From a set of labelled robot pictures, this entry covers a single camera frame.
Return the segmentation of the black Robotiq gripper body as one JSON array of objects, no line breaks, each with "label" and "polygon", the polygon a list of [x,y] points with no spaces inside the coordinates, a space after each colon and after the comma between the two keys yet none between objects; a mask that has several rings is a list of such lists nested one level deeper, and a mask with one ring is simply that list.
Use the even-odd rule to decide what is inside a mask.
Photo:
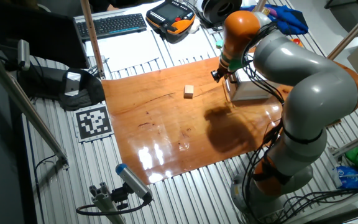
[{"label": "black Robotiq gripper body", "polygon": [[216,70],[211,71],[213,80],[216,83],[219,83],[220,79],[222,79],[222,78],[227,79],[230,74],[231,74],[231,72],[227,68],[224,68],[224,67],[218,67]]}]

